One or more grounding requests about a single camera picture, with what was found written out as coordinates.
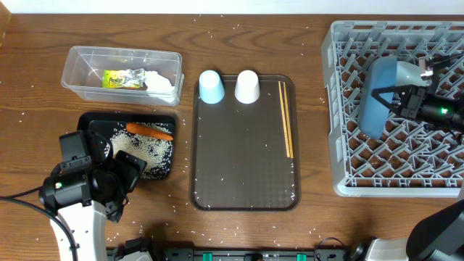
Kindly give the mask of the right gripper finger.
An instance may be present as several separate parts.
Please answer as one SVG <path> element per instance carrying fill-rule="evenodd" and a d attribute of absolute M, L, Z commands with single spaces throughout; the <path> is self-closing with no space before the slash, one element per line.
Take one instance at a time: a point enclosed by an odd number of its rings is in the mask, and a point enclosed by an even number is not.
<path fill-rule="evenodd" d="M 400 115 L 412 89 L 412 85 L 376 88 L 371 91 L 371 96 L 390 112 Z"/>
<path fill-rule="evenodd" d="M 443 57 L 434 57 L 430 60 L 431 68 L 433 71 L 442 70 L 446 67 L 449 67 L 454 60 L 459 59 L 462 56 L 463 56 L 463 53 L 446 55 Z"/>

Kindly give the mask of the green snack wrapper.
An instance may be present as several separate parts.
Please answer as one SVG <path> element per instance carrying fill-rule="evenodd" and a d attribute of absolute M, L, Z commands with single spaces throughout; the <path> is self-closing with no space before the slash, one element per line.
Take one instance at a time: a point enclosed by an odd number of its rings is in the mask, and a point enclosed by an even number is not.
<path fill-rule="evenodd" d="M 105 70 L 102 77 L 103 88 L 123 88 L 126 82 L 125 70 Z"/>

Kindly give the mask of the white rice pile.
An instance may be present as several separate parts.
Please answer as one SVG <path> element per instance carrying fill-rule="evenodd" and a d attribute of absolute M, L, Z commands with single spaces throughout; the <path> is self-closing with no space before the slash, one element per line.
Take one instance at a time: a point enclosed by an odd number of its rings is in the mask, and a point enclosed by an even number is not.
<path fill-rule="evenodd" d="M 142 179 L 164 180 L 170 175 L 172 141 L 129 133 L 123 122 L 113 125 L 109 140 L 112 142 L 114 154 L 122 150 L 146 162 L 146 168 L 141 174 Z"/>

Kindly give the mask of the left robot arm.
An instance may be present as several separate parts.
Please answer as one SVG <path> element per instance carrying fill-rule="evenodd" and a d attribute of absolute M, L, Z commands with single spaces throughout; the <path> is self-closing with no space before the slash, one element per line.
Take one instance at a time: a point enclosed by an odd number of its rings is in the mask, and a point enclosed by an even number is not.
<path fill-rule="evenodd" d="M 151 260 L 148 239 L 125 242 L 108 249 L 107 221 L 118 223 L 146 162 L 90 130 L 60 136 L 62 162 L 39 190 L 51 213 L 51 226 L 61 260 Z"/>

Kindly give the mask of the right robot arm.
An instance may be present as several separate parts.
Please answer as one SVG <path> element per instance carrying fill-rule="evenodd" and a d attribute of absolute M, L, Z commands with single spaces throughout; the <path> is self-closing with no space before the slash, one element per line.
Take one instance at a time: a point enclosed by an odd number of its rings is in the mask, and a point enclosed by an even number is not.
<path fill-rule="evenodd" d="M 463 142 L 463 99 L 436 95 L 439 71 L 459 55 L 421 57 L 417 65 L 381 57 L 368 69 L 360 98 L 358 127 L 370 138 L 379 139 L 389 113 L 419 121 L 433 131 L 451 133 Z M 420 221 L 407 239 L 372 238 L 346 255 L 348 260 L 463 259 L 463 198 Z"/>

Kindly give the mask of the light blue cup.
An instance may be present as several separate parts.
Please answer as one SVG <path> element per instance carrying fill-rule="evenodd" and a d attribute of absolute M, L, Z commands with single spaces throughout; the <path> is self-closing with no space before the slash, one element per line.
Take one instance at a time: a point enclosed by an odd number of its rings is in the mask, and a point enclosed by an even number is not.
<path fill-rule="evenodd" d="M 199 76 L 199 96 L 207 104 L 217 104 L 225 96 L 222 80 L 214 70 L 206 70 Z"/>

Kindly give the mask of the dark blue plate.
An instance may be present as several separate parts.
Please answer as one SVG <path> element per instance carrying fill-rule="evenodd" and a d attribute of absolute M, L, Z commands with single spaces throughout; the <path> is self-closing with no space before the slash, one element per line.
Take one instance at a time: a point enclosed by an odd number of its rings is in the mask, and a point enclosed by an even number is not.
<path fill-rule="evenodd" d="M 397 58 L 395 56 L 376 59 L 368 68 L 362 86 L 357 124 L 361 132 L 369 138 L 380 139 L 389 115 L 389 108 L 378 98 L 390 104 L 393 97 L 392 92 L 376 95 L 373 95 L 373 92 L 377 89 L 395 87 L 396 76 Z"/>

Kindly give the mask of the orange carrot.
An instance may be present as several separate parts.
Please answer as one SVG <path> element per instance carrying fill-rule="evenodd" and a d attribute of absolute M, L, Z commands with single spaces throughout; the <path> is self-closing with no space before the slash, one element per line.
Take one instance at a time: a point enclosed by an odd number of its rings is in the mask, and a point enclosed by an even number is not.
<path fill-rule="evenodd" d="M 140 125 L 137 123 L 127 123 L 126 130 L 132 134 L 138 134 L 142 136 L 148 136 L 151 138 L 157 138 L 164 141 L 172 141 L 173 137 L 167 133 L 163 133 L 159 130 L 149 128 L 145 125 Z"/>

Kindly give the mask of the light blue rice bowl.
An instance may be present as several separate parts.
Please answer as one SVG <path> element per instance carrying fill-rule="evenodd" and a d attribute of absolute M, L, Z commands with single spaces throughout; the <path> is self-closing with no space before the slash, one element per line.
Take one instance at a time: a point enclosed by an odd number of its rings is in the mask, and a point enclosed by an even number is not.
<path fill-rule="evenodd" d="M 395 86 L 426 86 L 427 82 L 421 77 L 421 69 L 409 62 L 397 62 L 397 76 Z"/>

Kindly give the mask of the white napkin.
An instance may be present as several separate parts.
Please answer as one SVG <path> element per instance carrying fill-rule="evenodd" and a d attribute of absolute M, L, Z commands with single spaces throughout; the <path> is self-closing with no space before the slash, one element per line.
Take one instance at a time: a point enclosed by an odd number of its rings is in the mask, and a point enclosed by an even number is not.
<path fill-rule="evenodd" d="M 174 86 L 168 78 L 163 77 L 157 71 L 146 71 L 144 81 L 147 91 L 168 93 L 174 90 Z"/>

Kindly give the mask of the pink cup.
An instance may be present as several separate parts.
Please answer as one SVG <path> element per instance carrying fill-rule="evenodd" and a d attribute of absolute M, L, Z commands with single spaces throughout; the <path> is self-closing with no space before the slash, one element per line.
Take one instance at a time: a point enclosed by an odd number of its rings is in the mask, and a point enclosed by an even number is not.
<path fill-rule="evenodd" d="M 235 97 L 243 104 L 251 104 L 259 99 L 259 78 L 255 72 L 244 70 L 239 73 L 236 80 Z"/>

